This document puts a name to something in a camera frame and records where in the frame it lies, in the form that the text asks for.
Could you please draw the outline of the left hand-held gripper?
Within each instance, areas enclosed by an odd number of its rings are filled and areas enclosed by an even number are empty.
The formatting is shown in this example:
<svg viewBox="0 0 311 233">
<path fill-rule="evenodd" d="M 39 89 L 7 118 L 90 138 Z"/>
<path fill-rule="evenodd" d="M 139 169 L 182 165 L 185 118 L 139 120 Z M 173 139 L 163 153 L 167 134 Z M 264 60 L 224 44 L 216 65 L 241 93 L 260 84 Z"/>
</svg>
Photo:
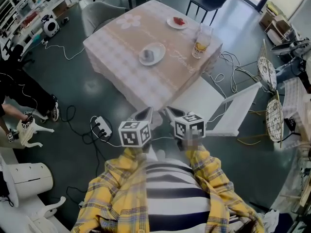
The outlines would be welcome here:
<svg viewBox="0 0 311 233">
<path fill-rule="evenodd" d="M 127 121 L 121 122 L 118 132 L 123 147 L 142 148 L 150 142 L 152 115 L 153 108 L 147 107 L 133 113 Z"/>
</svg>

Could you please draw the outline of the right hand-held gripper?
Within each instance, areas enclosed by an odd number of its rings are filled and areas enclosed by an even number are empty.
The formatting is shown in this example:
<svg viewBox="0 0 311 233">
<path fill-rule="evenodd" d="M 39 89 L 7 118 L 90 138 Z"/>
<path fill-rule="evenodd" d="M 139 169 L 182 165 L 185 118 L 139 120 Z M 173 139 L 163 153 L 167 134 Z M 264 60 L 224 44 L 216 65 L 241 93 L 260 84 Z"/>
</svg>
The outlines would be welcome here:
<svg viewBox="0 0 311 233">
<path fill-rule="evenodd" d="M 201 139 L 206 136 L 206 120 L 199 114 L 167 106 L 164 109 L 173 128 L 173 135 L 178 140 L 187 139 L 189 129 L 198 130 Z"/>
</svg>

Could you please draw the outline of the person's right hand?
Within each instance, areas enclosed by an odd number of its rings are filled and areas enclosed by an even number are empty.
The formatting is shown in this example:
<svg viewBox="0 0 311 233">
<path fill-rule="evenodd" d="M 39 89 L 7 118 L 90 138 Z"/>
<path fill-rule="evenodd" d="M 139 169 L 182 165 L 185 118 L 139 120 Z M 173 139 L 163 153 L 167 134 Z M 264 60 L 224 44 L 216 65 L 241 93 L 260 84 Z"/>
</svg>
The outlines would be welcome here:
<svg viewBox="0 0 311 233">
<path fill-rule="evenodd" d="M 202 146 L 202 140 L 198 130 L 189 129 L 186 139 L 187 150 L 199 150 Z"/>
</svg>

